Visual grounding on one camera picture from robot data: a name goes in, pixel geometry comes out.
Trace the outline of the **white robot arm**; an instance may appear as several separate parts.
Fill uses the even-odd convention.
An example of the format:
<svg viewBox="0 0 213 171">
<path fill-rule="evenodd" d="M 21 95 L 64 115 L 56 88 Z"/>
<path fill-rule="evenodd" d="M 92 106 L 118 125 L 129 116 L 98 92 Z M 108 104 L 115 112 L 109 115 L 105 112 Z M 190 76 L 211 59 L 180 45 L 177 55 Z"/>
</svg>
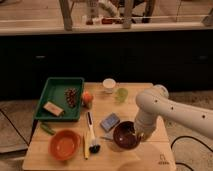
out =
<svg viewBox="0 0 213 171">
<path fill-rule="evenodd" d="M 137 136 L 148 139 L 156 129 L 157 117 L 169 118 L 213 139 L 213 110 L 178 103 L 169 99 L 163 85 L 154 85 L 136 95 L 138 113 L 134 120 Z"/>
</svg>

